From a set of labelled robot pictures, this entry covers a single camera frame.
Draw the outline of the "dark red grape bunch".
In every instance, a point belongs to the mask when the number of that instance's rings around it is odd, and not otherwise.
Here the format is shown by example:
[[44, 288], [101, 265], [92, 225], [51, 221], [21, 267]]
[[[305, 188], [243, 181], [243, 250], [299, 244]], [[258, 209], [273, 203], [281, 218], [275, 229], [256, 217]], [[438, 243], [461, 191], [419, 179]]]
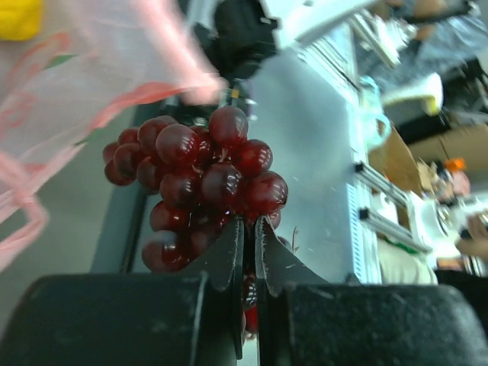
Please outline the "dark red grape bunch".
[[141, 250], [153, 273], [186, 268], [208, 250], [234, 217], [247, 229], [259, 217], [281, 223], [287, 203], [285, 180], [271, 168], [273, 153], [247, 137], [248, 121], [232, 106], [216, 109], [206, 126], [187, 127], [168, 115], [123, 130], [102, 152], [113, 185], [140, 183], [158, 194]]

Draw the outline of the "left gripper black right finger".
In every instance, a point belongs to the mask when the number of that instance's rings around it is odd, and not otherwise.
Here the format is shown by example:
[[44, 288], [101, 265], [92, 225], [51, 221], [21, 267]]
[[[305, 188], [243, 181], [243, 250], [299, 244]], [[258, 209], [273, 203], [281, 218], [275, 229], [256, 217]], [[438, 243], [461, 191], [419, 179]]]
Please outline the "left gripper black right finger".
[[255, 224], [261, 365], [485, 365], [487, 340], [452, 287], [331, 284]]

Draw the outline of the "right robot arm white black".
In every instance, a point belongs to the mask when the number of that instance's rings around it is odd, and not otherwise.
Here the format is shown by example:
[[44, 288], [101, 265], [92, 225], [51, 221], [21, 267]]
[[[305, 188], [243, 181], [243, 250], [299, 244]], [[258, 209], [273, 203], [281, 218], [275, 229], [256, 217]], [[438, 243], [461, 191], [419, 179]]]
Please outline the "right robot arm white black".
[[249, 79], [287, 49], [304, 49], [370, 1], [188, 1], [205, 55], [227, 80]]

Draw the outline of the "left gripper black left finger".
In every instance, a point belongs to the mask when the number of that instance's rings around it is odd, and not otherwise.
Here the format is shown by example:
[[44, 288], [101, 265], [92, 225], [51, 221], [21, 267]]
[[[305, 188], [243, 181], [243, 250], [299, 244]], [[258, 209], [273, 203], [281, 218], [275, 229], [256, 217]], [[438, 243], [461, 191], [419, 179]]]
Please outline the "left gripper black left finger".
[[235, 365], [242, 358], [245, 227], [172, 274], [47, 276], [1, 339], [3, 365]]

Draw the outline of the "pink plastic bag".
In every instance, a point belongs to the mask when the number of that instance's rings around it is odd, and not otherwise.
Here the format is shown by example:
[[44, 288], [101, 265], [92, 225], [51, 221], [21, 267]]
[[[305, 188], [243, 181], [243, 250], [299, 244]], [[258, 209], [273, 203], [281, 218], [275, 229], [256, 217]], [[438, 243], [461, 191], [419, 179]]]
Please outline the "pink plastic bag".
[[191, 36], [209, 1], [46, 1], [42, 28], [1, 45], [1, 240], [7, 267], [42, 233], [37, 191], [121, 111], [177, 94], [214, 101], [223, 81]]

